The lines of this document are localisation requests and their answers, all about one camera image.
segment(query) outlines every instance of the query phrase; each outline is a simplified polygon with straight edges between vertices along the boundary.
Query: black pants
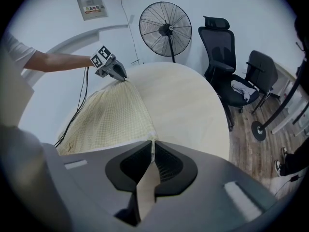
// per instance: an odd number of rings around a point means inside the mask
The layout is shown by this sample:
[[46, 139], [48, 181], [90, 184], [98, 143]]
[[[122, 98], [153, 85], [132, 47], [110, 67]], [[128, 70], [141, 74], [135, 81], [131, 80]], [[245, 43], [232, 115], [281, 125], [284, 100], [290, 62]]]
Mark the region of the black pants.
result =
[[309, 166], [309, 138], [295, 151], [285, 157], [280, 174], [286, 176], [297, 173]]

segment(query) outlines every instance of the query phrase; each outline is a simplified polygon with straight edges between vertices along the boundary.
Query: warning label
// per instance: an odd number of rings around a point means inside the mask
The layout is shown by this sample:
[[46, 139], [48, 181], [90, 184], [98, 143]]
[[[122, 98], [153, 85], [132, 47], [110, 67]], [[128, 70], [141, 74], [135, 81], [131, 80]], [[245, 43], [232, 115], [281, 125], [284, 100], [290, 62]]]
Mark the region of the warning label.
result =
[[87, 6], [87, 7], [84, 7], [84, 12], [85, 12], [85, 14], [93, 13], [93, 12], [101, 12], [101, 9], [100, 9], [99, 5]]

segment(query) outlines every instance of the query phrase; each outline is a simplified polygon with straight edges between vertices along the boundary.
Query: chair headrest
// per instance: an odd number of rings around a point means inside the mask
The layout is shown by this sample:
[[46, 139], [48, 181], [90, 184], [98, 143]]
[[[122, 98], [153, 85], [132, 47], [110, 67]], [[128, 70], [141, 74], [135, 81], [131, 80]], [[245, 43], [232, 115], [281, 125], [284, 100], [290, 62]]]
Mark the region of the chair headrest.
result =
[[208, 29], [217, 29], [217, 30], [228, 30], [230, 24], [227, 20], [223, 18], [207, 17], [205, 18], [205, 27]]

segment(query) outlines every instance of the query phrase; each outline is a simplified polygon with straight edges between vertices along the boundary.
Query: checkered cloth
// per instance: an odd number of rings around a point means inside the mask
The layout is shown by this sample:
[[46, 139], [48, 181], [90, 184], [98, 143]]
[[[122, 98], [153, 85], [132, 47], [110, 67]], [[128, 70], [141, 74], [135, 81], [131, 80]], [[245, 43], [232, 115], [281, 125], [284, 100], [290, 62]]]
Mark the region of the checkered cloth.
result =
[[139, 92], [126, 80], [87, 99], [57, 150], [66, 155], [157, 139]]

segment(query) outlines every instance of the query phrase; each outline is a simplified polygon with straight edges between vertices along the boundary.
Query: white shirt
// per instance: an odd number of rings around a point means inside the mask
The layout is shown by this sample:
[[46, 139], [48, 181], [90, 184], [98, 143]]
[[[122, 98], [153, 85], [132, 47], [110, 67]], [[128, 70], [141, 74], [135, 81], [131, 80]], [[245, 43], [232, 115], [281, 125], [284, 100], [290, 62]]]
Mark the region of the white shirt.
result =
[[10, 32], [5, 32], [2, 40], [15, 66], [22, 71], [36, 50], [19, 42]]

